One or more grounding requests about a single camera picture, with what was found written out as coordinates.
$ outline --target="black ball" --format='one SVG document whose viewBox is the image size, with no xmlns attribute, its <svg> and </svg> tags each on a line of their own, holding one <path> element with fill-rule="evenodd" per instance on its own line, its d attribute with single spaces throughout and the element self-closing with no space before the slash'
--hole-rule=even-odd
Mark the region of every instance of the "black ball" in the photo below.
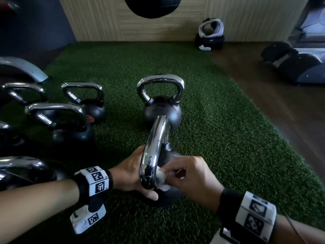
<svg viewBox="0 0 325 244">
<path fill-rule="evenodd" d="M 155 19 L 174 12 L 181 0 L 124 0 L 129 9 L 138 16 Z"/>
</svg>

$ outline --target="hand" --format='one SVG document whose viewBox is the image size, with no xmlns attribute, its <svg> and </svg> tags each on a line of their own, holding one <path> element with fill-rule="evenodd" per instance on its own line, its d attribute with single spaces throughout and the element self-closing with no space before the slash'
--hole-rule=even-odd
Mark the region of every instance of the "hand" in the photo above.
<svg viewBox="0 0 325 244">
<path fill-rule="evenodd" d="M 140 183 L 140 162 L 143 149 L 144 146 L 140 146 L 127 159 L 109 169 L 113 177 L 113 188 L 123 191 L 136 190 L 149 199 L 158 200 L 158 194 L 155 191 L 145 189 Z"/>
<path fill-rule="evenodd" d="M 185 177 L 177 178 L 174 171 L 185 172 Z M 180 156 L 174 157 L 169 163 L 160 168 L 167 174 L 165 183 L 179 188 L 192 201 L 214 211 L 220 204 L 220 196 L 224 189 L 209 169 L 202 157 Z"/>
</svg>

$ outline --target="kettlebell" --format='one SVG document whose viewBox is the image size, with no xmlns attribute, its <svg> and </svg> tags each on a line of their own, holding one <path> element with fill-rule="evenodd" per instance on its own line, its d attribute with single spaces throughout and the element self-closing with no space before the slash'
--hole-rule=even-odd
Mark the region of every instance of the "kettlebell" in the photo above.
<svg viewBox="0 0 325 244">
<path fill-rule="evenodd" d="M 67 169 L 34 157 L 0 157 L 0 191 L 53 180 L 68 179 Z"/>
<path fill-rule="evenodd" d="M 27 137 L 14 130 L 9 124 L 0 121 L 0 151 L 13 152 L 22 150 L 27 144 Z"/>
<path fill-rule="evenodd" d="M 98 93 L 96 99 L 81 100 L 75 96 L 70 88 L 90 88 L 95 89 Z M 61 85 L 63 93 L 75 104 L 83 107 L 84 113 L 87 115 L 87 122 L 98 124 L 106 118 L 106 110 L 104 107 L 103 88 L 93 82 L 66 82 Z"/>
<path fill-rule="evenodd" d="M 18 103 L 22 106 L 27 106 L 32 103 L 36 102 L 47 102 L 47 96 L 45 94 L 45 90 L 40 87 L 39 85 L 31 84 L 31 83 L 24 83 L 24 82 L 13 82 L 13 83 L 5 83 L 2 86 L 2 89 L 6 91 L 12 98 L 18 101 Z M 24 90 L 24 89 L 31 89 L 34 90 L 39 94 L 39 99 L 34 100 L 34 101 L 27 101 L 22 96 L 18 94 L 18 91 Z M 43 114 L 54 120 L 58 117 L 57 112 L 54 110 L 44 110 Z"/>
<path fill-rule="evenodd" d="M 177 93 L 173 97 L 166 95 L 150 97 L 144 87 L 153 83 L 173 83 L 177 86 Z M 175 131 L 182 119 L 182 110 L 179 101 L 185 90 L 184 80 L 174 74 L 154 74 L 141 79 L 136 89 L 145 105 L 143 113 L 147 129 L 151 130 L 153 123 L 159 115 L 167 115 L 171 125 L 170 131 Z"/>
<path fill-rule="evenodd" d="M 77 123 L 58 123 L 43 115 L 44 110 L 64 110 L 73 113 L 77 118 Z M 83 109 L 73 103 L 33 103 L 25 107 L 25 113 L 32 115 L 53 131 L 53 143 L 61 148 L 81 148 L 90 147 L 95 144 L 95 131 L 87 123 Z"/>
<path fill-rule="evenodd" d="M 173 157 L 181 154 L 172 147 L 169 142 L 170 121 L 166 115 L 160 115 L 152 125 L 148 141 L 144 147 L 140 164 L 140 182 L 145 189 L 153 189 L 158 194 L 157 201 L 147 199 L 140 195 L 140 199 L 155 207 L 168 207 L 180 200 L 183 193 L 176 187 L 170 187 L 167 191 L 157 189 L 156 171 L 157 166 L 162 167 Z"/>
</svg>

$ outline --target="artificial turf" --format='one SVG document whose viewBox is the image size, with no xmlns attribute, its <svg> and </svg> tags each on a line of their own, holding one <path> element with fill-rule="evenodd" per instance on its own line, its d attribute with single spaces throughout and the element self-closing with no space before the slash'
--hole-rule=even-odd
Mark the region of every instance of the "artificial turf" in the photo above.
<svg viewBox="0 0 325 244">
<path fill-rule="evenodd" d="M 147 75 L 172 73 L 186 83 L 182 122 L 171 135 L 176 150 L 202 156 L 225 187 L 253 192 L 277 205 L 279 213 L 325 230 L 325 190 L 320 180 L 208 53 L 192 44 L 78 43 L 68 46 L 46 73 L 52 79 L 43 86 L 51 101 L 68 102 L 59 89 L 66 81 L 93 81 L 104 89 L 108 118 L 95 127 L 99 149 L 71 151 L 84 158 L 66 159 L 62 154 L 60 161 L 71 171 L 93 165 L 110 168 L 144 144 L 148 131 L 136 83 Z M 164 84 L 146 89 L 153 96 L 175 91 Z M 83 98 L 93 94 L 78 93 Z M 0 118 L 26 123 L 21 113 L 11 102 L 2 108 Z M 48 142 L 49 132 L 31 127 L 25 131 Z M 39 157 L 53 160 L 43 151 Z M 73 233 L 67 210 L 16 242 L 209 243 L 220 227 L 215 214 L 186 197 L 168 209 L 157 209 L 113 191 L 105 207 L 106 216 L 79 236 Z"/>
</svg>

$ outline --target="right hand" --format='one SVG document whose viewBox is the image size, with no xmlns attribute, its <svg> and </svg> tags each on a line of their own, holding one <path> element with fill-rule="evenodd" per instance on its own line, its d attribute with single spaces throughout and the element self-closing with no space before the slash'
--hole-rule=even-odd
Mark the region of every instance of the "right hand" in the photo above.
<svg viewBox="0 0 325 244">
<path fill-rule="evenodd" d="M 185 171 L 185 177 L 179 179 L 174 171 Z M 211 172 L 202 157 L 180 156 L 160 168 L 167 174 L 165 183 L 183 191 L 192 201 L 214 211 L 220 204 L 223 185 Z"/>
</svg>

